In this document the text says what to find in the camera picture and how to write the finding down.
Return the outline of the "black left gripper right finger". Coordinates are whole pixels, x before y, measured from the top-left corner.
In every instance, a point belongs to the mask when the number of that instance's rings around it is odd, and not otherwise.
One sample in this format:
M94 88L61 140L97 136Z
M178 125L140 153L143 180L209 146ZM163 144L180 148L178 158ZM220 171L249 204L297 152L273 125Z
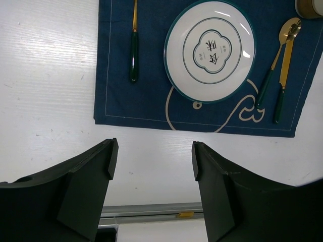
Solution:
M282 184L202 142L192 144L192 164L209 241L322 241L322 180Z

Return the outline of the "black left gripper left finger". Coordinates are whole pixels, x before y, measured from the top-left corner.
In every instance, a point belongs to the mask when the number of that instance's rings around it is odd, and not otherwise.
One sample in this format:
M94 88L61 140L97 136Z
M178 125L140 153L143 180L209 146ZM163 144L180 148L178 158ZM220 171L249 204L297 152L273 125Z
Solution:
M1 183L1 241L94 241L118 156L116 139Z

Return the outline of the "gold fork green handle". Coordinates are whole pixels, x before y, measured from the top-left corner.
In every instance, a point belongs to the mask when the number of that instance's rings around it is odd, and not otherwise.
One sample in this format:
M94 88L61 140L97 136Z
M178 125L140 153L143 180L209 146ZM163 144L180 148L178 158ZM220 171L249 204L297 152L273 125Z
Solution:
M139 77L139 35L138 35L138 0L134 1L133 26L131 35L131 69L130 80L137 82Z

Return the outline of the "gold knife green handle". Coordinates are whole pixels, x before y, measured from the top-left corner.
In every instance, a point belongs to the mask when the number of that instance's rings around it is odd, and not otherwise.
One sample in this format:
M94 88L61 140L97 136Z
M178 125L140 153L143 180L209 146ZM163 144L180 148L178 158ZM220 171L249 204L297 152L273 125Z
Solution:
M294 40L292 39L286 43L286 47L285 47L285 52L284 52L284 57L283 57L282 67L281 67L281 73L280 73L280 78L279 78L279 83L281 84L281 87L279 90L279 94L278 94L278 98L277 98L277 102L276 102L276 107L275 107L275 112L274 112L274 117L273 117L273 123L275 123L275 124L278 124L280 121L281 111L282 111L284 97L285 97L286 82L287 82L289 65L290 65L290 60L291 60L291 55L292 55L293 43L294 43Z

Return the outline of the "blue whale placemat cloth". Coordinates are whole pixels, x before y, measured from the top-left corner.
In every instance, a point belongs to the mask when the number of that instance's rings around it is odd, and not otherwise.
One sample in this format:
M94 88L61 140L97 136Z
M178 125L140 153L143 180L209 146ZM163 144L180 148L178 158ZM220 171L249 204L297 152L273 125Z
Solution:
M281 118L273 123L279 92L275 70L261 109L254 100L279 46L282 25L297 15L294 1L233 1L255 34L255 62L243 85L216 103L196 104L173 88L164 66L164 44L173 21L197 1L140 1L139 80L129 78L133 1L100 1L94 119L98 125L295 136L322 54L322 19L302 19L291 56Z

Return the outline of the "small metal cup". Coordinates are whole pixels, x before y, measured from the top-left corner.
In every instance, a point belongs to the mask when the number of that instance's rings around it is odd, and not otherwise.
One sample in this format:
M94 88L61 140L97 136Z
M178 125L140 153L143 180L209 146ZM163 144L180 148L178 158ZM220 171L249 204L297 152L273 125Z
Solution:
M295 10L304 19L322 18L323 0L295 0Z

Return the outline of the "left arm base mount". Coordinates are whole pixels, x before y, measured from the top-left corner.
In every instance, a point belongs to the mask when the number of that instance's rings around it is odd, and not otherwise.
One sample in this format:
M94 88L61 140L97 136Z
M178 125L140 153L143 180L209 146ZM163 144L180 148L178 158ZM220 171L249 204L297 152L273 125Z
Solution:
M95 242L116 242L117 235L117 226L102 227L97 230Z

